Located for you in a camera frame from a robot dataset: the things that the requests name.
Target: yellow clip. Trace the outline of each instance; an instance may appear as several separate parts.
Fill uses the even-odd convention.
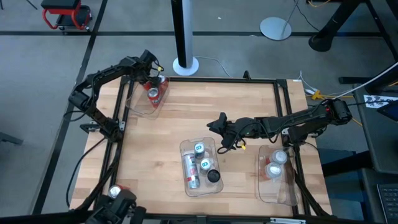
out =
[[[316,100],[316,99],[321,99],[324,100],[325,98],[320,94],[320,91],[317,90],[312,96],[311,99]]]

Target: white pole base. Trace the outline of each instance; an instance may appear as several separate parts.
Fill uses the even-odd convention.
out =
[[[178,58],[176,58],[173,62],[173,69],[175,73],[181,76],[190,76],[195,74],[195,72],[197,72],[197,70],[199,69],[199,62],[198,59],[194,57],[192,60],[192,66],[190,68],[183,68],[178,63]]]
[[[284,40],[292,34],[292,27],[289,23],[286,24],[285,31],[283,31],[285,23],[284,19],[269,17],[260,23],[260,30],[264,36],[271,40]]]

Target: clear plastic container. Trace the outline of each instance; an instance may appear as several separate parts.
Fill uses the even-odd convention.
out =
[[[224,184],[213,138],[185,140],[181,142],[180,152],[185,193],[188,196],[197,197],[222,191]]]
[[[169,95],[170,78],[166,77],[165,84],[157,88],[159,97],[149,98],[153,91],[146,90],[143,85],[135,82],[132,96],[126,100],[126,105],[137,116],[154,120],[158,117],[166,99]]]
[[[273,158],[281,150],[286,153],[287,160],[280,164]],[[297,191],[294,181],[294,157],[295,154],[291,147],[260,147],[258,160],[256,161],[258,176],[256,179],[257,198],[267,203],[279,203],[290,206],[297,204]]]

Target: red can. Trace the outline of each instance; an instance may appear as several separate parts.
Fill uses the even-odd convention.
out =
[[[150,81],[148,81],[147,83],[142,85],[144,87],[145,90],[149,90],[152,87],[152,83]]]
[[[167,88],[169,87],[169,80],[166,79],[164,75],[159,75],[160,78],[160,89],[162,93],[165,93]]]
[[[150,100],[150,102],[152,103],[154,108],[157,108],[159,106],[159,103],[161,100],[159,89],[158,88],[150,88],[148,90],[148,99]]]
[[[122,190],[130,190],[130,188],[119,184],[113,185],[112,187],[109,188],[108,196],[111,198],[116,198],[119,195],[120,191]]]

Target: red chair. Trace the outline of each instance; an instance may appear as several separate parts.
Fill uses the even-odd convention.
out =
[[[88,6],[82,6],[80,0],[43,0],[43,19],[51,29],[65,27],[76,27],[77,29],[90,30],[87,26],[93,18]],[[46,18],[47,11],[51,14],[58,14],[57,23],[53,26]]]

